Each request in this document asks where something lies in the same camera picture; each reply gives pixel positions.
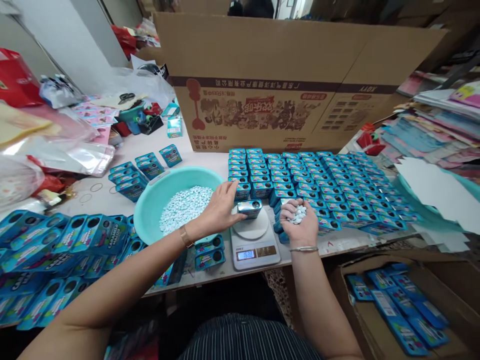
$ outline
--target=green container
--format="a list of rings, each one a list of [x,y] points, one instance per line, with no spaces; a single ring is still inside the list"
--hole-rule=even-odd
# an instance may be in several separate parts
[[[147,245],[164,237],[159,221],[164,207],[176,193],[194,186],[208,187],[215,191],[223,182],[216,172],[197,166],[169,169],[158,175],[148,183],[135,206],[133,222],[138,236]],[[217,234],[212,234],[201,242],[209,242],[216,236]]]

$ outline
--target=printed cardboard box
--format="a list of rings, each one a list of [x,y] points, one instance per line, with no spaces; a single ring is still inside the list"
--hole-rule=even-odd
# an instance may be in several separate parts
[[[339,149],[445,33],[189,13],[156,13],[154,20],[199,152]],[[398,54],[406,54],[405,64]],[[325,129],[338,112],[333,100],[345,103],[347,116]]]
[[[362,274],[392,262],[409,266],[406,275],[450,322],[443,330],[450,342],[431,349],[425,359],[478,359],[480,272],[463,258],[426,250],[369,254],[340,265],[330,275],[332,290],[350,322],[364,358],[412,359],[400,348],[373,302],[356,301],[352,304],[345,279],[345,275]]]

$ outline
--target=white candy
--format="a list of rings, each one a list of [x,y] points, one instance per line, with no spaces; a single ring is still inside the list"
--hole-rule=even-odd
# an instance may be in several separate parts
[[[212,194],[211,188],[202,186],[177,192],[163,208],[158,222],[163,235],[168,235],[197,218],[209,204]]]

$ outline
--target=bracelet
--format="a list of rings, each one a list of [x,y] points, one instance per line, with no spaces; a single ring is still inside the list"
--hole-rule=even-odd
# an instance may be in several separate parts
[[[290,252],[298,251],[298,252],[312,253],[318,250],[319,250],[318,246],[300,246],[300,247],[290,249]]]

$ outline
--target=gold bracelet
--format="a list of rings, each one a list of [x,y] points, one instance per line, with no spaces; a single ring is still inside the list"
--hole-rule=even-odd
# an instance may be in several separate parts
[[[185,225],[180,226],[178,230],[180,230],[181,240],[183,241],[187,249],[190,249],[193,245],[195,245],[195,242],[190,240],[190,237],[187,234],[187,230],[185,230]]]

